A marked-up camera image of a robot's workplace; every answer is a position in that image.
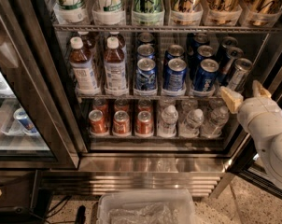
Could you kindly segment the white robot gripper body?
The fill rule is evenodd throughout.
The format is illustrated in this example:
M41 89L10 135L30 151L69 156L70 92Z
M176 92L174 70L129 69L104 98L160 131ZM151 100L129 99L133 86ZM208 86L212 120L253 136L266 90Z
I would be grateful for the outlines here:
M282 115L282 109L278 104L267 97L247 98L241 105L237 113L237 120L243 129L248 132L249 123L258 115L277 113Z

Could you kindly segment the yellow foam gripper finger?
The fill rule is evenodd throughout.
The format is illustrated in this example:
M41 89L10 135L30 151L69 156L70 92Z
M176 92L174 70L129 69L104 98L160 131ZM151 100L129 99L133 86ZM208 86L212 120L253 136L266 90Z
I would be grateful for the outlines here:
M220 87L220 96L232 114L237 113L244 100L240 93L223 86Z
M266 90L258 80L253 81L252 90L254 97L270 98L272 96L272 94L268 90Z

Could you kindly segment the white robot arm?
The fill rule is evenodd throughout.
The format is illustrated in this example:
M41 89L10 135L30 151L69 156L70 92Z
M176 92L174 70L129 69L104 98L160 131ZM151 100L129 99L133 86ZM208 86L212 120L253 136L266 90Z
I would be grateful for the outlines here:
M251 135L270 180L282 189L282 109L258 80L252 84L253 96L220 87L220 96L243 129Z

